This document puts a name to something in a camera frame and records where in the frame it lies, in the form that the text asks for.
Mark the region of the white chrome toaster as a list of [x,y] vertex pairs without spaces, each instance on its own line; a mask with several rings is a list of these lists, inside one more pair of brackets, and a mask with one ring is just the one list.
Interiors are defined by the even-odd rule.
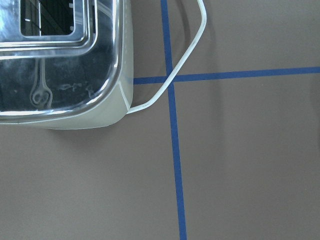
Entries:
[[3,0],[0,123],[112,125],[132,105],[133,62],[129,0]]

